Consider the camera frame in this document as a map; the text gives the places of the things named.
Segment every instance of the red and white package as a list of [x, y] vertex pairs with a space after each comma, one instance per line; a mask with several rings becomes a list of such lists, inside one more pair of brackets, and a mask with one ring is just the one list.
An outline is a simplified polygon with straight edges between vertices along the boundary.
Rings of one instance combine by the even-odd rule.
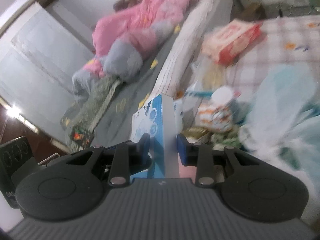
[[219, 31], [207, 34], [201, 53], [208, 55], [217, 64], [228, 65], [261, 34], [260, 26], [260, 23], [235, 19]]

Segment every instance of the checkered blanket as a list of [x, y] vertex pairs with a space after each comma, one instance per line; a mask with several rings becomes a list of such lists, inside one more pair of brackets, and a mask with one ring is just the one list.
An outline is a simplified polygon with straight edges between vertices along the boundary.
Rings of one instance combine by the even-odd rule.
[[268, 71], [278, 64], [307, 64], [320, 81], [320, 15], [266, 20], [263, 34], [227, 68], [227, 84], [249, 101]]

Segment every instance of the snack package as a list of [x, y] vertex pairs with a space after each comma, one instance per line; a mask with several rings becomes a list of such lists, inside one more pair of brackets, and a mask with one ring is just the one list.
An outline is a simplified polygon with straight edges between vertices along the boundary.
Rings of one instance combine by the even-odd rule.
[[182, 133], [189, 143], [207, 143], [210, 138], [209, 131], [203, 127], [190, 127], [185, 129]]
[[217, 64], [229, 65], [260, 34], [261, 24], [233, 20], [219, 31], [205, 36], [201, 53]]

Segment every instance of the blue and white box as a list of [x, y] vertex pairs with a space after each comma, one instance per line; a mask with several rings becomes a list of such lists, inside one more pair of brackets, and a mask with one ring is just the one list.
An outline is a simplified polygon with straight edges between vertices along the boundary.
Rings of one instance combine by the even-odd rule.
[[152, 165], [133, 178], [178, 178], [179, 163], [173, 98], [160, 94], [132, 116], [131, 140], [150, 135]]

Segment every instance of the metal rivet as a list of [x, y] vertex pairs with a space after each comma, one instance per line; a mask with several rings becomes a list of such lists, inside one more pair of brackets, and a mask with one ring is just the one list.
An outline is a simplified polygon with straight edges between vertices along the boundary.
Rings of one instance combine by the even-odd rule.
[[214, 179], [213, 178], [210, 178], [210, 177], [201, 177], [198, 182], [201, 184], [201, 185], [211, 185], [214, 183]]
[[122, 185], [124, 183], [126, 183], [126, 179], [124, 177], [113, 177], [110, 182], [113, 185]]

